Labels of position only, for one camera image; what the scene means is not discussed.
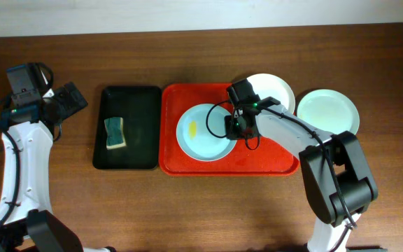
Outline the pale green plate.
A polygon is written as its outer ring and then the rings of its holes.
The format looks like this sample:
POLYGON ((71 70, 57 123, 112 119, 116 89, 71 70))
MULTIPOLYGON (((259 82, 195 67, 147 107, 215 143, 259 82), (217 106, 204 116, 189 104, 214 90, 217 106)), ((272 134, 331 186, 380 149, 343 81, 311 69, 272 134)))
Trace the pale green plate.
POLYGON ((335 90, 319 89, 307 93, 297 106, 297 117, 320 130, 334 134, 357 134, 360 115, 355 104, 335 90))

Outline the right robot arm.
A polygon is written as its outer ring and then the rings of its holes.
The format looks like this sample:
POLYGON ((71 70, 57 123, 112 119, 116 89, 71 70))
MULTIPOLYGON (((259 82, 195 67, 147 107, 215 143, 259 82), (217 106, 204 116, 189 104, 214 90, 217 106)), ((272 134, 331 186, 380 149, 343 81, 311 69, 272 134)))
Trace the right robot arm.
POLYGON ((316 222, 306 251, 347 251, 357 220, 379 196, 358 138, 314 127, 273 98, 260 98, 247 79, 227 88, 233 106, 226 138, 270 139, 299 160, 306 197, 316 222))

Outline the light blue plate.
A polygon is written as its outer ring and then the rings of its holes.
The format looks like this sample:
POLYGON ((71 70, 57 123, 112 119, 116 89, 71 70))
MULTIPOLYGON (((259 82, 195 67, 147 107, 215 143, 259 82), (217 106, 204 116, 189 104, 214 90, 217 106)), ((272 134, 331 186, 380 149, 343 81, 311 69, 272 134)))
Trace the light blue plate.
POLYGON ((213 104, 199 104, 189 108, 176 126, 176 139, 181 150, 190 158, 213 162, 226 157, 235 147, 225 131, 225 116, 230 112, 213 104))

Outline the white plate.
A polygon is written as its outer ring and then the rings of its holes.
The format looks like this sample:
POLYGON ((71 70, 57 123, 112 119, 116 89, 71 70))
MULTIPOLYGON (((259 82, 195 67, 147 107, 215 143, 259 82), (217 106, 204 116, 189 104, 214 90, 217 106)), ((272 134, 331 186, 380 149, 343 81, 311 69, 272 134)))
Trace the white plate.
POLYGON ((246 80, 260 99, 272 97, 279 100, 290 113, 295 112, 295 95, 282 78, 269 73, 257 73, 247 77, 246 80))

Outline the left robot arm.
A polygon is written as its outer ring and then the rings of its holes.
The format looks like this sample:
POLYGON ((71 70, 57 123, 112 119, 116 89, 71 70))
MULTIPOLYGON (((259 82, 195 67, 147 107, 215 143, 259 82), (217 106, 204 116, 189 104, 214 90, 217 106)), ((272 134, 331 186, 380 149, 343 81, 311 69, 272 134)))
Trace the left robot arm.
POLYGON ((11 92, 0 101, 4 154, 0 198, 0 251, 86 251, 78 236, 52 213, 49 159, 64 120, 87 101, 73 83, 55 89, 42 62, 7 69, 11 92))

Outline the green and yellow sponge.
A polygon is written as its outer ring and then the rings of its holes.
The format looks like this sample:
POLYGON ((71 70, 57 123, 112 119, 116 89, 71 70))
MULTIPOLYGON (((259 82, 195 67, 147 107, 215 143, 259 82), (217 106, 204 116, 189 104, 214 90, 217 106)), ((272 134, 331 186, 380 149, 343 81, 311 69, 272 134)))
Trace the green and yellow sponge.
POLYGON ((106 130, 106 148, 113 150, 116 148, 125 147, 125 135, 123 130, 123 118, 112 117, 104 120, 104 126, 106 130))

